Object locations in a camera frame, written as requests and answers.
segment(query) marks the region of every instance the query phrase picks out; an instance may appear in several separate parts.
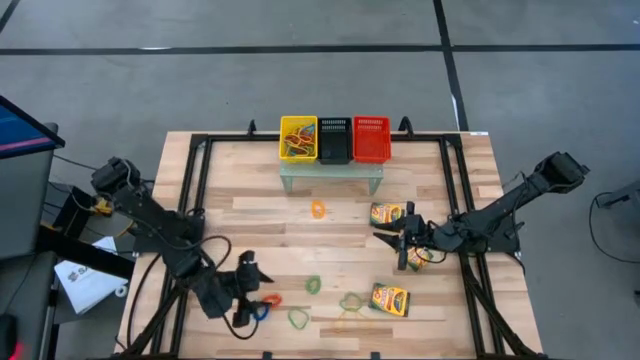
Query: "black floor stripe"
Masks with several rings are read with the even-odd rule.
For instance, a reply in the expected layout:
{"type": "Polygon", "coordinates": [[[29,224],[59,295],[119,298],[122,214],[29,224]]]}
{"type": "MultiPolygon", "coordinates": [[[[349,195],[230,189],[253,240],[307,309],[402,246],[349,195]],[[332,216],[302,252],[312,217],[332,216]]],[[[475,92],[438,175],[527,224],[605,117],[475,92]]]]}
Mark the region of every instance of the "black floor stripe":
{"type": "Polygon", "coordinates": [[[444,16],[444,7],[442,0],[433,0],[433,7],[436,12],[438,21],[438,31],[440,32],[440,41],[442,42],[442,53],[444,55],[444,64],[447,67],[447,78],[449,79],[449,89],[451,96],[455,100],[456,118],[458,120],[458,130],[469,131],[469,122],[467,121],[467,113],[464,110],[464,101],[462,100],[462,90],[460,89],[460,81],[458,80],[458,71],[456,70],[456,62],[451,51],[451,40],[449,39],[449,29],[447,28],[447,19],[444,16]]]}
{"type": "Polygon", "coordinates": [[[66,48],[0,49],[0,55],[227,55],[227,54],[313,54],[313,53],[412,53],[440,52],[440,45],[286,45],[286,46],[214,46],[171,48],[66,48]]]}
{"type": "Polygon", "coordinates": [[[640,51],[640,44],[453,45],[453,52],[640,51]]]}
{"type": "Polygon", "coordinates": [[[11,3],[9,3],[7,10],[5,10],[4,14],[2,14],[2,17],[0,18],[0,33],[2,33],[2,30],[4,30],[5,26],[7,26],[9,19],[11,19],[11,15],[13,15],[13,12],[16,10],[16,7],[18,7],[19,3],[20,0],[11,0],[11,3]]]}

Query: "wooden plank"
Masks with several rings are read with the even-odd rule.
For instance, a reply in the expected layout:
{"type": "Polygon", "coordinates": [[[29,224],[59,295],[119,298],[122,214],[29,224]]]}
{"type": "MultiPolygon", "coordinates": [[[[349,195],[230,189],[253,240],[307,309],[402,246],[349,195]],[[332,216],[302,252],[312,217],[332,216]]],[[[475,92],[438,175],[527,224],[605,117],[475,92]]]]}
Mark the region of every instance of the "wooden plank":
{"type": "MultiPolygon", "coordinates": [[[[176,208],[192,133],[167,135],[154,197],[167,208],[176,208]]],[[[474,200],[478,208],[502,195],[498,169],[488,136],[462,134],[474,200]]],[[[464,209],[455,154],[450,149],[459,205],[464,209]]],[[[272,351],[276,357],[366,358],[380,351],[393,358],[473,357],[473,341],[456,255],[442,264],[429,264],[419,272],[395,269],[396,256],[372,236],[368,211],[373,201],[416,202],[426,219],[446,220],[449,202],[442,174],[439,148],[434,143],[393,143],[392,159],[385,164],[385,178],[375,196],[368,196],[362,180],[301,179],[293,194],[285,194],[280,182],[275,142],[214,144],[204,207],[207,235],[224,234],[233,249],[221,269],[235,267],[237,256],[256,252],[262,271],[276,282],[263,284],[252,298],[271,293],[283,297],[281,307],[262,322],[248,341],[231,336],[221,319],[207,319],[195,295],[190,294],[180,357],[260,357],[272,351]],[[311,216],[311,202],[322,200],[323,219],[311,216]],[[322,278],[322,290],[310,295],[304,283],[311,275],[322,278]],[[406,318],[363,307],[359,314],[339,307],[348,291],[367,299],[374,282],[401,286],[411,292],[406,318]],[[300,307],[311,317],[304,330],[287,319],[300,307]]],[[[192,181],[191,203],[200,162],[192,181]]],[[[212,240],[204,249],[214,259],[226,251],[222,241],[212,240]]],[[[132,294],[152,256],[138,259],[127,299],[119,339],[124,341],[132,294]]],[[[523,341],[541,351],[540,340],[520,267],[500,254],[487,256],[498,308],[523,341]]],[[[134,313],[134,335],[140,332],[157,307],[164,275],[159,262],[151,271],[134,313]]],[[[481,311],[487,349],[491,349],[486,316],[481,311]]],[[[163,349],[168,349],[173,314],[165,329],[163,349]]],[[[250,327],[238,329],[246,335],[250,327]]]]}

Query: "plastic basket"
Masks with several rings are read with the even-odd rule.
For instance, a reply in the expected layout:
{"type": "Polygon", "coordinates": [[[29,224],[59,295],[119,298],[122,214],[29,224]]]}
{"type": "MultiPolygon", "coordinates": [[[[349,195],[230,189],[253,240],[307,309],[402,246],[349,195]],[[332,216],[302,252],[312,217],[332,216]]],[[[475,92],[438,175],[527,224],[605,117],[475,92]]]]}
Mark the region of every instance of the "plastic basket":
{"type": "Polygon", "coordinates": [[[353,122],[353,158],[357,162],[382,164],[391,158],[389,118],[356,116],[353,122]]]}
{"type": "Polygon", "coordinates": [[[283,116],[280,119],[280,159],[290,163],[314,162],[318,157],[317,129],[317,116],[283,116]]]}
{"type": "Polygon", "coordinates": [[[318,119],[318,161],[348,164],[352,159],[351,118],[318,119]]]}

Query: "green rubber band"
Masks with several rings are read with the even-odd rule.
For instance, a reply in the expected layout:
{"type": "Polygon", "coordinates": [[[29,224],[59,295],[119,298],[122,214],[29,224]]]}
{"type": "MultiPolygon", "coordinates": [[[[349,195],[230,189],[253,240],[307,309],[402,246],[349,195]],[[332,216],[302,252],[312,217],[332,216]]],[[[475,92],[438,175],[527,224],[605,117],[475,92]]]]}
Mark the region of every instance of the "green rubber band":
{"type": "Polygon", "coordinates": [[[351,311],[351,312],[358,312],[358,310],[360,310],[360,308],[362,308],[362,304],[364,303],[364,300],[362,300],[362,298],[360,296],[358,296],[358,294],[349,291],[348,293],[344,294],[344,297],[342,298],[342,300],[340,300],[340,307],[344,310],[344,311],[351,311]],[[357,305],[347,305],[347,302],[349,301],[349,299],[356,299],[357,300],[357,305]]]}
{"type": "Polygon", "coordinates": [[[307,292],[311,295],[319,293],[321,287],[322,280],[320,280],[320,276],[312,276],[304,283],[304,288],[307,289],[307,292]]]}
{"type": "Polygon", "coordinates": [[[311,320],[311,317],[309,316],[309,314],[306,311],[302,310],[301,308],[293,308],[289,310],[287,317],[289,318],[289,323],[291,323],[291,326],[293,326],[298,330],[304,329],[304,327],[307,326],[307,324],[309,323],[309,320],[311,320]],[[304,322],[302,324],[298,325],[296,321],[293,319],[294,313],[301,313],[305,316],[304,322]]]}

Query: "black basket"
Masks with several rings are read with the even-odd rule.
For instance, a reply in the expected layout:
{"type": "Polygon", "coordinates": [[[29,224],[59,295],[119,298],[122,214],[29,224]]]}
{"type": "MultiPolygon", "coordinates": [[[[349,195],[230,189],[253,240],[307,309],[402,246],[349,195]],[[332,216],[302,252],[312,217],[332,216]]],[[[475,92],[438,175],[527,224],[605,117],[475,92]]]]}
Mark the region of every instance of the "black basket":
{"type": "Polygon", "coordinates": [[[353,159],[351,118],[319,118],[318,129],[318,161],[348,164],[353,159]]]}

